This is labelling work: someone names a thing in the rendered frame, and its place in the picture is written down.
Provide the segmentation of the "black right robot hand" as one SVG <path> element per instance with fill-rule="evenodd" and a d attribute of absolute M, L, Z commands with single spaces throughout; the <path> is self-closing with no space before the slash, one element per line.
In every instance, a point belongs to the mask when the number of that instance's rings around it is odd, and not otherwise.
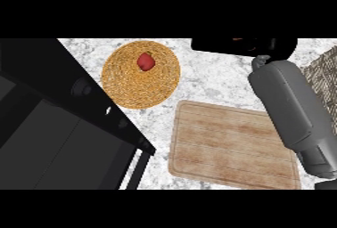
<path fill-rule="evenodd" d="M 271 61 L 287 60 L 296 50 L 296 38 L 194 38 L 195 51 L 257 57 L 269 55 Z"/>

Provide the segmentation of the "dark brown wicker basket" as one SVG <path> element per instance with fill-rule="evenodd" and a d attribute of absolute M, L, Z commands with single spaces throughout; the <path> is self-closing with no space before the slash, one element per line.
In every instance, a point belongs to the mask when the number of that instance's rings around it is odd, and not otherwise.
<path fill-rule="evenodd" d="M 302 68 L 302 72 L 331 115 L 331 129 L 337 135 L 337 45 Z"/>

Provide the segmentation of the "round woven wicker basket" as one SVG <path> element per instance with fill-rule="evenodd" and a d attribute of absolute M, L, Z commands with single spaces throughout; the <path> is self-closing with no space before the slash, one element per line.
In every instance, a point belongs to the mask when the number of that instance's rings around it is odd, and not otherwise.
<path fill-rule="evenodd" d="M 154 67 L 144 71 L 139 56 L 148 54 Z M 129 109 L 147 109 L 173 94 L 181 78 L 179 60 L 167 46 L 154 41 L 135 41 L 123 45 L 102 66 L 102 90 L 114 103 Z"/>

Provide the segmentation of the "wooden cutting board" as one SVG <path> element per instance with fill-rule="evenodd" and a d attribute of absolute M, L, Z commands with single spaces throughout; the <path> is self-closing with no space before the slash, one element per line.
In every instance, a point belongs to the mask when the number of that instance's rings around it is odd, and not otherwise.
<path fill-rule="evenodd" d="M 203 102 L 178 103 L 169 172 L 244 189 L 300 188 L 296 154 L 266 112 Z"/>

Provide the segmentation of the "black stove knob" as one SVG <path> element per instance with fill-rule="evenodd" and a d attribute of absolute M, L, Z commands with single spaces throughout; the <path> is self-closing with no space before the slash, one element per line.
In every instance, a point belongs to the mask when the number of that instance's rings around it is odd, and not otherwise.
<path fill-rule="evenodd" d="M 86 78 L 80 78 L 73 85 L 71 95 L 74 97 L 86 96 L 90 94 L 92 86 Z"/>

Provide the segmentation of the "black stove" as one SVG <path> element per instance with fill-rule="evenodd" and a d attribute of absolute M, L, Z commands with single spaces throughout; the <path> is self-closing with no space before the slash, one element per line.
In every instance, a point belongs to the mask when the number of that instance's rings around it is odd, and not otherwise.
<path fill-rule="evenodd" d="M 0 190 L 135 190 L 154 152 L 58 39 L 0 38 Z"/>

